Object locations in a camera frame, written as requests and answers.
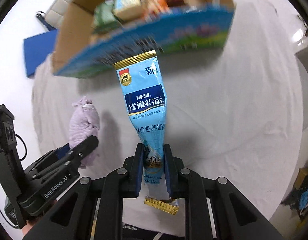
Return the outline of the lilac sock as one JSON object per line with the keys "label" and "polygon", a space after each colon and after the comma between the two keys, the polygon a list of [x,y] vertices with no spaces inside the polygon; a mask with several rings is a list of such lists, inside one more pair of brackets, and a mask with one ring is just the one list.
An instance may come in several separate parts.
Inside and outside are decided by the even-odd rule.
{"label": "lilac sock", "polygon": [[69,122],[69,147],[74,148],[89,136],[98,136],[100,117],[92,99],[83,96],[72,104],[74,112]]}

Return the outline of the blue Nestle milk powder sachet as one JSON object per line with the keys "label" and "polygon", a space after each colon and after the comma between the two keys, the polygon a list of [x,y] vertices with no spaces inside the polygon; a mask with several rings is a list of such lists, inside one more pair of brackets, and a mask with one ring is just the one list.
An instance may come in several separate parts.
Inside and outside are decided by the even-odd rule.
{"label": "blue Nestle milk powder sachet", "polygon": [[143,178],[148,193],[144,203],[175,215],[176,199],[169,196],[164,172],[164,137],[167,95],[155,50],[114,64],[123,91],[127,113],[145,146]]}

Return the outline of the green snack packet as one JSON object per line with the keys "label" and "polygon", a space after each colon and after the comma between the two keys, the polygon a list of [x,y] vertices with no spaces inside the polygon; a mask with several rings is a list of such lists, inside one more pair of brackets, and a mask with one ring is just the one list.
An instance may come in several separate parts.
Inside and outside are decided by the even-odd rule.
{"label": "green snack packet", "polygon": [[114,0],[105,0],[94,10],[93,33],[108,33],[122,27],[120,21],[113,14]]}

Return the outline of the yellow tissue pack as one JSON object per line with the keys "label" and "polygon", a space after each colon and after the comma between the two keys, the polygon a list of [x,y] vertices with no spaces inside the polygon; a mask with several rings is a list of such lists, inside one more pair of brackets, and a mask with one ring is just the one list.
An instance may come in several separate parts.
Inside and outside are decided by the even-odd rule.
{"label": "yellow tissue pack", "polygon": [[143,16],[145,0],[114,0],[113,14],[122,21],[131,21]]}

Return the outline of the orange mushroom snack packet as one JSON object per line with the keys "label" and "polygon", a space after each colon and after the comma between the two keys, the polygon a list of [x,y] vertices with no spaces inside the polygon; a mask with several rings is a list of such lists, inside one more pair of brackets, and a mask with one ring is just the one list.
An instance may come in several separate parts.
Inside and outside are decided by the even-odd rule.
{"label": "orange mushroom snack packet", "polygon": [[144,20],[150,22],[158,18],[161,14],[170,14],[166,0],[146,0]]}

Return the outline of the grey table cloth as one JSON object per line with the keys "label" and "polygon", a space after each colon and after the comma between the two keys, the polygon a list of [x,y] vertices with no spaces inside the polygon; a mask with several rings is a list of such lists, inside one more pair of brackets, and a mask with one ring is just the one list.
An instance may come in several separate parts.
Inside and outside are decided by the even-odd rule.
{"label": "grey table cloth", "polygon": [[[203,177],[228,178],[266,218],[273,217],[294,174],[303,132],[302,84],[288,25],[287,0],[234,0],[224,49],[159,58],[167,93],[165,142]],[[92,79],[52,74],[51,56],[37,68],[33,118],[42,153],[68,142],[73,103],[99,111],[93,165],[98,179],[121,167],[139,142],[115,70]]]}

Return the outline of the white quilted chair far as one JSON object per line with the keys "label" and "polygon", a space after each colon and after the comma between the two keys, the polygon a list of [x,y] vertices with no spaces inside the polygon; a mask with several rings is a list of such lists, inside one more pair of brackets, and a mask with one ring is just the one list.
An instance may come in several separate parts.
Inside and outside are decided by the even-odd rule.
{"label": "white quilted chair far", "polygon": [[55,0],[46,12],[38,11],[37,20],[48,30],[58,29],[72,0]]}

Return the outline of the open cardboard box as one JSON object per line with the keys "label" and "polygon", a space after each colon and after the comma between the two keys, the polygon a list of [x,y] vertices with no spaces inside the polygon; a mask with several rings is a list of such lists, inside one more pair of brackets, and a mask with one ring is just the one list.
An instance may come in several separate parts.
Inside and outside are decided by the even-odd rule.
{"label": "open cardboard box", "polygon": [[53,74],[88,78],[151,50],[170,54],[222,48],[235,11],[233,0],[184,0],[184,5],[171,7],[170,14],[150,22],[144,20],[144,14],[131,21],[117,18],[122,27],[93,33],[94,10],[104,1],[72,0],[69,4],[53,52]]}

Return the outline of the blue jacket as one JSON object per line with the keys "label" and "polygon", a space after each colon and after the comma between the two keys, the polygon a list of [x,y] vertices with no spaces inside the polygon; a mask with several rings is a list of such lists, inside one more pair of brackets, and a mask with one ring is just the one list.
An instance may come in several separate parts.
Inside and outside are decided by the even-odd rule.
{"label": "blue jacket", "polygon": [[301,195],[299,200],[299,210],[303,210],[306,208],[308,204],[308,189]]}

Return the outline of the grey plastic chair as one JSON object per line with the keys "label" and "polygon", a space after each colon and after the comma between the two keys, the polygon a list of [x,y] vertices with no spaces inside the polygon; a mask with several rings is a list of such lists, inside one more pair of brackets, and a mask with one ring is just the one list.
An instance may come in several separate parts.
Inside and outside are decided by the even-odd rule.
{"label": "grey plastic chair", "polygon": [[308,127],[308,47],[298,51],[295,56],[302,86],[303,130],[305,130]]}

